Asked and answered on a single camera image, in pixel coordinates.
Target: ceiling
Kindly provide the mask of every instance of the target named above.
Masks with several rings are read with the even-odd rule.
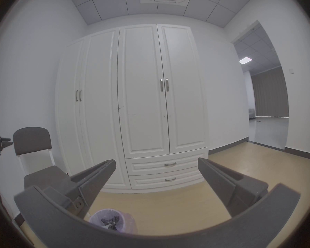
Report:
[[[226,24],[249,0],[190,0],[187,7],[141,4],[140,0],[72,0],[87,24],[127,14],[173,14],[203,20],[219,27]]]
[[[272,50],[273,44],[261,24],[234,43],[239,60],[244,57],[252,59],[246,64],[241,64],[244,72],[250,71],[251,75],[280,66],[277,54]]]

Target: trash can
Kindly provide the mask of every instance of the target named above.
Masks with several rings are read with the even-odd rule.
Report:
[[[120,233],[137,234],[136,222],[128,213],[123,213],[115,209],[102,209],[94,213],[89,223],[105,228],[105,223],[101,220],[110,221],[119,216],[118,222],[115,224],[116,230]]]

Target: door handle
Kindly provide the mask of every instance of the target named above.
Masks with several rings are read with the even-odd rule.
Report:
[[[176,180],[176,177],[173,178],[173,179],[166,179],[165,182],[171,182],[171,181],[173,181],[173,180]]]
[[[160,79],[161,82],[161,92],[163,92],[163,79]]]
[[[167,86],[167,92],[169,92],[169,79],[167,78],[165,79],[165,81],[166,81],[166,86]]]
[[[176,165],[176,164],[177,164],[176,162],[175,162],[175,163],[165,163],[164,166],[169,167],[169,166],[174,166],[174,165]]]

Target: adjacent room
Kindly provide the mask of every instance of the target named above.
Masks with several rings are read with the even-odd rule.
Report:
[[[34,247],[287,242],[310,211],[308,16],[296,0],[17,0],[0,205]]]

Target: ceiling light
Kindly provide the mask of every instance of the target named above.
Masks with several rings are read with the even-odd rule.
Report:
[[[243,59],[240,60],[241,64],[246,64],[248,62],[250,62],[252,59],[248,58],[248,57],[244,57]]]

